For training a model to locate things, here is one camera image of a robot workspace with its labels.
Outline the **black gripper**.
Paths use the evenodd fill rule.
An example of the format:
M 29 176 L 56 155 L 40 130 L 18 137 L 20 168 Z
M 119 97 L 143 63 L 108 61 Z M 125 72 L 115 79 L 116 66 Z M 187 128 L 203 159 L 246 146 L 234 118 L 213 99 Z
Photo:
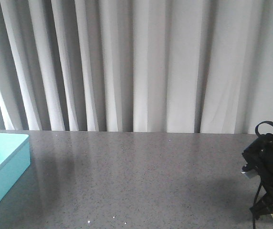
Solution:
M 273 214 L 273 134 L 260 135 L 243 151 L 242 156 L 246 161 L 242 172 L 255 171 L 266 191 L 250 211 L 254 215 Z

